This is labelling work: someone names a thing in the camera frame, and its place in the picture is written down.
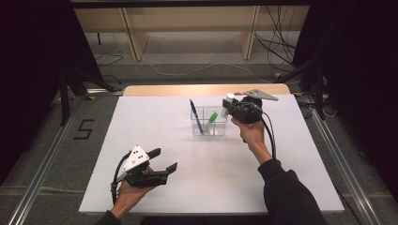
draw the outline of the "clear plastic container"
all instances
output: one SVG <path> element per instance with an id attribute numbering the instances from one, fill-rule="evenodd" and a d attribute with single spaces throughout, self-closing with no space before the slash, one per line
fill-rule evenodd
<path id="1" fill-rule="evenodd" d="M 196 113 L 198 115 L 199 123 L 204 131 L 204 134 L 200 132 L 198 122 L 196 120 L 193 111 L 191 111 L 191 124 L 192 124 L 192 135 L 205 135 L 205 136 L 222 136 L 225 135 L 225 125 L 227 118 L 221 117 L 222 107 L 196 107 Z"/>

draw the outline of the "green pen cap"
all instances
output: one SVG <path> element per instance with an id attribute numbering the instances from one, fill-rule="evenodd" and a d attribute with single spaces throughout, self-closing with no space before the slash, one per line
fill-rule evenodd
<path id="1" fill-rule="evenodd" d="M 214 112 L 211 116 L 210 116 L 210 118 L 208 119 L 208 121 L 210 121 L 210 123 L 213 123 L 216 119 L 217 119 L 217 113 L 216 112 Z"/>

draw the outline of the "person's right hand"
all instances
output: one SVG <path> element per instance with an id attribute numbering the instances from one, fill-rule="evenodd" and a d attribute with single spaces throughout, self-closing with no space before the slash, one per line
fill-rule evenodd
<path id="1" fill-rule="evenodd" d="M 240 137 L 248 144 L 260 164 L 272 159 L 264 142 L 264 125 L 261 121 L 246 125 L 232 118 L 231 122 L 239 127 Z"/>
<path id="2" fill-rule="evenodd" d="M 117 200 L 112 208 L 111 213 L 117 219 L 123 218 L 132 207 L 134 207 L 144 196 L 155 187 L 144 187 L 137 188 L 132 187 L 126 180 L 122 181 L 122 184 L 117 192 Z"/>

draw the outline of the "black cable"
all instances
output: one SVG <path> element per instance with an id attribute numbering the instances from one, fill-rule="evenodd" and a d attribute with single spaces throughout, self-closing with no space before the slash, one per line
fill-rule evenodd
<path id="1" fill-rule="evenodd" d="M 254 34 L 257 35 L 257 38 L 260 38 L 262 41 L 270 42 L 270 43 L 272 43 L 272 44 L 277 44 L 277 45 L 283 45 L 283 43 L 280 43 L 280 42 L 275 42 L 275 41 L 267 40 L 267 39 L 265 39 L 265 38 L 259 36 L 256 32 L 254 32 Z M 286 46 L 289 47 L 289 48 L 292 48 L 292 49 L 296 49 L 296 46 L 291 45 L 291 44 L 289 44 L 289 43 L 286 43 Z"/>
<path id="2" fill-rule="evenodd" d="M 289 27 L 287 28 L 286 39 L 288 39 L 288 37 L 289 37 L 290 26 L 292 25 L 293 17 L 295 16 L 295 14 L 296 14 L 296 7 L 294 7 L 292 17 L 290 18 Z"/>
<path id="3" fill-rule="evenodd" d="M 115 171 L 115 176 L 114 176 L 114 181 L 111 183 L 111 192 L 112 192 L 112 201 L 114 204 L 116 203 L 116 194 L 117 194 L 117 184 L 120 182 L 117 182 L 117 175 L 119 174 L 120 167 L 122 166 L 123 162 L 130 156 L 131 151 L 129 151 L 122 159 L 120 160 L 119 164 L 117 165 L 116 171 Z"/>
<path id="4" fill-rule="evenodd" d="M 263 114 L 265 114 L 267 116 L 268 121 L 269 121 L 269 125 L 271 126 L 271 132 L 269 132 L 269 128 L 268 128 L 268 126 L 266 124 L 266 121 L 264 121 L 263 117 L 261 117 L 263 125 L 266 128 L 266 130 L 267 130 L 267 133 L 268 133 L 268 136 L 269 136 L 269 140 L 271 141 L 272 157 L 276 159 L 276 144 L 275 144 L 275 135 L 274 135 L 274 132 L 273 132 L 272 122 L 271 122 L 269 116 L 265 112 L 263 112 Z"/>
<path id="5" fill-rule="evenodd" d="M 119 84 L 123 84 L 118 78 L 116 78 L 115 76 L 112 76 L 112 75 L 103 75 L 102 77 L 112 77 L 112 78 L 114 78 L 116 81 L 117 81 L 117 83 L 119 83 Z"/>
<path id="6" fill-rule="evenodd" d="M 299 105 L 299 106 L 315 107 L 315 106 L 316 106 L 316 103 L 307 103 L 307 102 L 298 101 L 298 105 Z M 332 102 L 322 102 L 322 105 L 323 105 L 323 106 L 326 106 L 326 105 L 333 105 L 333 103 L 332 103 Z"/>
<path id="7" fill-rule="evenodd" d="M 269 42 L 270 44 L 269 44 L 269 46 L 266 46 L 266 45 L 262 42 L 262 40 L 260 39 L 260 37 L 258 36 L 257 33 L 254 33 L 254 36 L 257 38 L 258 42 L 260 42 L 260 44 L 261 44 L 266 50 L 268 50 L 269 52 L 275 54 L 276 56 L 278 56 L 279 58 L 281 58 L 282 60 L 284 60 L 284 62 L 287 63 L 287 64 L 289 64 L 290 66 L 293 66 L 292 63 L 290 63 L 287 59 L 283 58 L 281 55 L 279 55 L 278 53 L 276 53 L 275 51 L 273 51 L 273 50 L 270 48 L 270 44 L 273 43 L 272 40 L 269 40 L 268 42 Z"/>
<path id="8" fill-rule="evenodd" d="M 270 13 L 270 11 L 269 11 L 269 8 L 268 7 L 266 7 L 267 8 L 267 12 L 268 12 L 268 14 L 269 14 L 269 17 L 272 19 L 272 23 L 274 24 L 274 27 L 275 27 L 275 30 L 273 31 L 273 36 L 275 37 L 277 37 L 281 42 L 282 42 L 282 44 L 283 44 L 283 50 L 284 50 L 284 53 L 286 54 L 286 56 L 287 56 L 287 58 L 288 58 L 288 60 L 289 60 L 289 64 L 291 64 L 290 62 L 290 57 L 289 57 L 289 54 L 287 53 L 287 52 L 289 52 L 292 56 L 293 56 L 293 54 L 292 54 L 292 52 L 290 51 L 290 49 L 288 48 L 288 43 L 284 40 L 284 38 L 283 38 L 283 35 L 282 35 L 282 23 L 281 23 L 281 6 L 278 6 L 278 22 L 275 22 L 275 20 L 274 20 L 274 18 L 272 17 L 272 15 L 271 15 L 271 13 Z"/>
<path id="9" fill-rule="evenodd" d="M 116 60 L 114 60 L 114 62 L 112 62 L 112 63 L 109 63 L 109 64 L 98 64 L 98 66 L 110 66 L 110 65 L 112 65 L 113 63 L 115 63 L 115 62 L 117 62 L 117 61 L 123 59 L 123 55 L 120 55 L 120 54 L 109 54 L 109 53 L 104 53 L 104 54 L 100 55 L 99 57 L 97 57 L 96 59 L 100 59 L 103 55 L 116 56 L 116 57 L 119 57 L 119 58 L 116 59 Z"/>
<path id="10" fill-rule="evenodd" d="M 306 115 L 304 115 L 304 119 L 308 119 L 313 116 L 313 109 L 310 109 Z"/>

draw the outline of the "wire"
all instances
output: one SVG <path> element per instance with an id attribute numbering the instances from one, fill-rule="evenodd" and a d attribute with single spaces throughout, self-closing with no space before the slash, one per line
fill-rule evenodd
<path id="1" fill-rule="evenodd" d="M 323 98 L 322 103 L 324 103 L 326 101 L 326 99 L 327 99 L 326 97 Z M 330 112 L 327 112 L 324 108 L 322 108 L 322 112 L 328 118 L 333 118 L 337 114 L 337 110 L 334 110 L 334 113 L 330 113 Z"/>
<path id="2" fill-rule="evenodd" d="M 279 40 L 281 40 L 282 43 L 283 43 L 283 36 L 282 36 L 282 33 L 281 33 L 280 29 L 278 28 L 278 24 L 275 22 L 275 20 L 274 20 L 272 14 L 271 14 L 271 12 L 269 11 L 268 6 L 266 6 L 266 8 L 267 8 L 268 15 L 269 15 L 269 17 L 272 19 L 272 23 L 274 24 L 274 27 L 275 27 L 275 30 L 273 31 L 272 40 L 274 39 L 274 37 L 277 37 L 277 38 L 278 38 Z M 277 9 L 278 9 L 277 11 L 278 11 L 278 23 L 279 23 L 279 20 L 280 20 L 280 18 L 281 18 L 281 17 L 280 17 L 280 7 L 278 6 Z"/>
<path id="3" fill-rule="evenodd" d="M 269 44 L 269 46 L 266 46 L 266 45 L 262 42 L 261 38 L 258 36 L 257 33 L 254 33 L 254 36 L 257 38 L 257 40 L 260 42 L 260 44 L 261 44 L 266 50 L 268 50 L 269 52 L 272 52 L 273 54 L 275 54 L 276 56 L 278 56 L 279 58 L 281 58 L 282 60 L 284 60 L 285 63 L 287 63 L 287 64 L 293 66 L 292 63 L 290 63 L 290 61 L 288 61 L 287 59 L 283 58 L 281 55 L 279 55 L 278 53 L 276 53 L 275 51 L 273 51 L 273 50 L 270 48 L 270 44 L 271 44 L 271 43 L 274 43 L 272 40 L 269 40 L 268 42 L 269 42 L 270 44 Z"/>
<path id="4" fill-rule="evenodd" d="M 109 54 L 109 53 L 104 53 L 104 54 L 100 55 L 99 57 L 97 57 L 96 59 L 100 59 L 103 55 L 110 55 L 110 56 L 119 57 L 119 58 L 114 60 L 114 62 L 109 63 L 109 64 L 98 64 L 99 66 L 110 66 L 113 63 L 123 59 L 123 55 L 120 55 L 120 54 Z"/>
<path id="5" fill-rule="evenodd" d="M 265 115 L 267 116 L 268 121 L 269 121 L 269 126 L 271 127 L 271 132 L 269 132 L 268 126 L 267 126 L 267 124 L 266 124 L 266 121 L 264 121 L 263 117 L 261 117 L 261 120 L 262 120 L 262 122 L 263 122 L 263 125 L 264 125 L 264 127 L 266 127 L 266 129 L 267 129 L 267 133 L 268 133 L 269 138 L 270 138 L 270 141 L 271 141 L 271 146 L 272 146 L 272 157 L 273 157 L 273 158 L 276 158 L 275 134 L 274 134 L 274 132 L 273 132 L 272 122 L 271 122 L 269 116 L 268 116 L 265 112 L 263 112 L 263 114 L 265 114 Z"/>
<path id="6" fill-rule="evenodd" d="M 281 37 L 283 36 L 282 35 L 282 23 L 284 22 L 284 18 L 285 18 L 285 16 L 286 16 L 286 12 L 287 12 L 287 10 L 290 8 L 290 6 L 288 6 L 287 8 L 286 8 L 286 10 L 284 11 L 284 15 L 283 15 L 283 19 L 282 19 L 282 22 L 280 23 L 280 32 L 281 32 Z M 295 16 L 295 13 L 296 13 L 296 7 L 294 7 L 294 10 L 293 10 L 293 14 L 292 14 L 292 16 L 291 16 L 291 18 L 290 18 L 290 23 L 289 23 L 289 26 L 288 26 L 288 28 L 287 28 L 287 33 L 286 33 L 286 39 L 287 39 L 287 36 L 289 35 L 289 32 L 290 32 L 290 26 L 291 26 L 291 24 L 292 24 L 292 21 L 293 21 L 293 17 Z M 292 52 L 290 51 L 290 49 L 289 49 L 289 47 L 288 47 L 288 45 L 289 45 L 289 43 L 288 43 L 288 41 L 284 41 L 284 38 L 283 38 L 283 43 L 284 43 L 284 47 L 287 49 L 287 51 L 290 53 L 290 55 L 292 55 L 292 57 L 293 57 L 293 55 L 294 54 L 292 54 Z"/>
<path id="7" fill-rule="evenodd" d="M 295 83 L 300 83 L 300 81 L 297 81 L 297 82 L 289 82 L 289 83 L 285 83 L 286 85 L 292 85 L 292 84 L 295 84 Z"/>
<path id="8" fill-rule="evenodd" d="M 111 192 L 112 192 L 112 201 L 114 204 L 116 203 L 116 194 L 117 194 L 117 184 L 120 181 L 117 181 L 117 175 L 119 174 L 120 167 L 122 166 L 123 162 L 130 156 L 131 151 L 129 151 L 122 159 L 120 160 L 119 164 L 117 165 L 116 171 L 115 171 L 115 176 L 114 176 L 114 181 L 111 183 Z"/>
<path id="9" fill-rule="evenodd" d="M 150 63 L 147 63 L 146 61 L 144 61 L 144 62 L 145 62 L 146 64 L 148 64 L 150 67 L 152 67 L 153 70 L 155 70 L 155 72 L 158 73 L 158 74 L 161 75 L 161 76 L 183 77 L 183 76 L 188 76 L 188 75 L 190 75 L 190 74 L 193 74 L 193 73 L 195 73 L 195 72 L 197 72 L 197 71 L 200 71 L 200 70 L 203 70 L 203 69 L 206 69 L 206 68 L 212 68 L 212 67 L 215 67 L 215 66 L 220 66 L 220 65 L 222 65 L 222 66 L 228 66 L 228 67 L 231 67 L 231 68 L 238 68 L 238 69 L 244 70 L 244 71 L 246 71 L 247 73 L 249 73 L 252 77 L 254 77 L 256 80 L 261 81 L 261 82 L 264 82 L 264 83 L 270 83 L 270 82 L 267 81 L 267 80 L 263 80 L 263 79 L 261 79 L 261 78 L 256 77 L 254 74 L 252 74 L 248 69 L 246 69 L 246 68 L 244 68 L 244 67 L 237 67 L 237 66 L 233 66 L 233 65 L 230 65 L 230 64 L 211 64 L 211 65 L 206 66 L 206 67 L 200 67 L 200 68 L 194 69 L 194 70 L 192 70 L 192 71 L 190 71 L 190 72 L 180 73 L 180 74 L 173 74 L 173 73 L 163 73 L 163 72 L 159 72 L 153 65 L 151 65 Z"/>
<path id="10" fill-rule="evenodd" d="M 259 36 L 256 32 L 254 32 L 254 34 L 257 35 L 257 37 L 260 38 L 262 41 L 269 42 L 269 43 L 271 43 L 271 44 L 283 45 L 283 44 L 280 43 L 280 42 L 275 42 L 275 41 L 267 40 L 267 39 L 265 39 L 265 38 Z M 296 46 L 293 46 L 293 45 L 291 45 L 291 44 L 287 44 L 287 46 L 288 46 L 289 48 L 296 49 Z"/>
<path id="11" fill-rule="evenodd" d="M 296 14 L 296 7 L 294 7 L 294 9 L 293 9 L 293 14 L 292 14 L 292 17 L 290 18 L 289 27 L 287 28 L 287 33 L 286 33 L 287 44 L 289 42 L 288 37 L 289 37 L 289 33 L 290 33 L 290 26 L 292 25 L 292 21 L 293 21 L 293 18 L 295 17 L 295 14 Z"/>
<path id="12" fill-rule="evenodd" d="M 268 13 L 269 13 L 269 16 L 270 16 L 270 18 L 272 19 L 272 22 L 274 23 L 274 26 L 275 26 L 275 31 L 274 31 L 274 32 L 278 31 L 279 36 L 277 36 L 277 37 L 282 41 L 284 52 L 286 53 L 287 58 L 288 58 L 289 61 L 291 62 L 291 60 L 290 60 L 290 58 L 289 58 L 289 54 L 288 54 L 287 52 L 289 52 L 292 56 L 293 56 L 293 54 L 290 52 L 290 49 L 289 49 L 289 48 L 287 48 L 287 51 L 286 51 L 286 47 L 287 47 L 288 43 L 287 43 L 286 41 L 284 41 L 284 38 L 283 38 L 283 35 L 282 35 L 282 23 L 284 22 L 284 18 L 285 18 L 285 16 L 286 16 L 286 12 L 287 12 L 288 9 L 289 9 L 289 7 L 287 7 L 286 10 L 284 11 L 283 19 L 282 19 L 282 21 L 281 21 L 281 10 L 282 10 L 282 9 L 281 9 L 281 6 L 278 6 L 278 22 L 275 23 L 275 21 L 273 20 L 272 15 L 271 15 L 270 12 L 269 12 L 269 8 L 267 7 L 267 11 L 268 11 Z M 290 25 L 291 25 L 293 16 L 294 16 L 294 14 L 292 15 L 292 18 L 291 18 L 291 20 L 290 20 L 289 29 L 290 29 Z"/>
<path id="13" fill-rule="evenodd" d="M 112 78 L 114 78 L 116 81 L 117 81 L 117 83 L 119 83 L 119 84 L 123 84 L 118 78 L 116 78 L 115 76 L 112 76 L 112 75 L 103 75 L 102 77 L 112 77 Z"/>
<path id="14" fill-rule="evenodd" d="M 306 115 L 304 115 L 304 119 L 308 119 L 308 118 L 310 118 L 311 116 L 313 116 L 313 109 L 312 109 L 312 108 L 310 108 L 310 110 L 308 111 L 308 113 L 307 113 Z"/>

